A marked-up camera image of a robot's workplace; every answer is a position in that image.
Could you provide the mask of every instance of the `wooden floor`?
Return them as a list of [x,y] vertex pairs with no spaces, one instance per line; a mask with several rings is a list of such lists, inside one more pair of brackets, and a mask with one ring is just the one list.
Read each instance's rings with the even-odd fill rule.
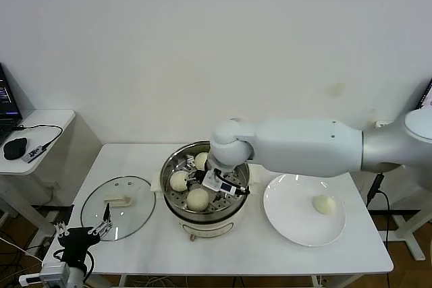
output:
[[[385,229],[385,217],[373,217],[378,229]],[[390,229],[395,229],[394,223],[391,223]],[[6,240],[11,238],[20,247],[28,246],[32,236],[35,234],[35,228],[26,219],[17,217],[16,219],[8,219],[6,224],[1,228],[0,235]],[[430,244],[432,239],[432,225],[423,225],[416,231],[415,237],[420,243],[424,253],[427,256],[426,261],[414,261],[405,243],[390,242],[389,252],[394,262],[394,270],[389,274],[391,288],[415,288],[415,287],[430,287],[432,288],[432,266],[430,257]],[[19,287],[17,278],[13,273],[19,270],[24,270],[23,273],[38,272],[41,269],[37,260],[25,256],[24,254],[16,254],[16,249],[0,241],[0,287]],[[105,276],[113,285],[118,285],[119,276]],[[185,277],[169,277],[167,279],[155,281],[151,283],[145,276],[128,277],[127,285],[131,287],[145,287],[146,284],[158,287],[174,287],[183,286],[186,284],[189,287],[310,287],[311,280],[309,277],[240,277],[235,282],[233,277],[188,277],[187,282]],[[367,275],[355,281],[349,288],[386,288],[387,281],[385,275]]]

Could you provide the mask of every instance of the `pot handle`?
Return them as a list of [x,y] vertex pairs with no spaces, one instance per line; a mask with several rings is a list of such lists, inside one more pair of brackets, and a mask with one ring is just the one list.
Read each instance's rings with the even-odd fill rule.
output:
[[259,174],[255,169],[255,166],[249,165],[249,191],[251,195],[257,194],[259,189],[257,188],[257,183],[259,183]]
[[161,188],[161,181],[160,181],[160,172],[156,172],[155,174],[153,174],[150,190],[156,194],[156,199],[163,198],[163,191]]

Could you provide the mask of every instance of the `white wall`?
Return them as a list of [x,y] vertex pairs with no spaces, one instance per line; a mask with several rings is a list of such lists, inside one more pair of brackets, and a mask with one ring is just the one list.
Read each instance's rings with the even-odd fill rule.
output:
[[362,128],[412,107],[432,75],[430,0],[0,8],[0,61],[28,102],[74,109],[102,143],[194,141],[230,117],[332,117]]

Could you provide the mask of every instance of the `laptop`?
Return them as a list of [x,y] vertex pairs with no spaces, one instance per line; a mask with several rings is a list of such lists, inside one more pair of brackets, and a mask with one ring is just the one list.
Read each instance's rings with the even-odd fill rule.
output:
[[0,63],[0,144],[6,140],[12,129],[21,122],[22,116],[11,88],[7,83],[5,72]]

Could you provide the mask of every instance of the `white plate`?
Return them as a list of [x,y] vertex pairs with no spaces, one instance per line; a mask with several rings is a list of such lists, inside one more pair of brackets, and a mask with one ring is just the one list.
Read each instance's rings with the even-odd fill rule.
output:
[[[321,194],[336,201],[334,214],[324,215],[315,210],[312,198]],[[344,205],[333,195],[325,178],[280,175],[264,192],[264,209],[279,233],[302,246],[329,244],[345,227]]]

